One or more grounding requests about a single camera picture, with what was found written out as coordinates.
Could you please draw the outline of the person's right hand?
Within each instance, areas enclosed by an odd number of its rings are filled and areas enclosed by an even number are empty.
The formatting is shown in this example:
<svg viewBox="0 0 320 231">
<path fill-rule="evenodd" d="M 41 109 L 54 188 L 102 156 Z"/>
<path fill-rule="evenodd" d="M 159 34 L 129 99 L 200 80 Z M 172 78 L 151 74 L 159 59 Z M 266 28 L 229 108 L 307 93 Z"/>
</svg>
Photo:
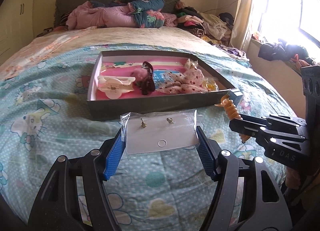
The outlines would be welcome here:
<svg viewBox="0 0 320 231">
<path fill-rule="evenodd" d="M 298 189 L 300 186 L 299 172 L 287 167 L 286 168 L 285 184 L 288 188 Z"/>
</svg>

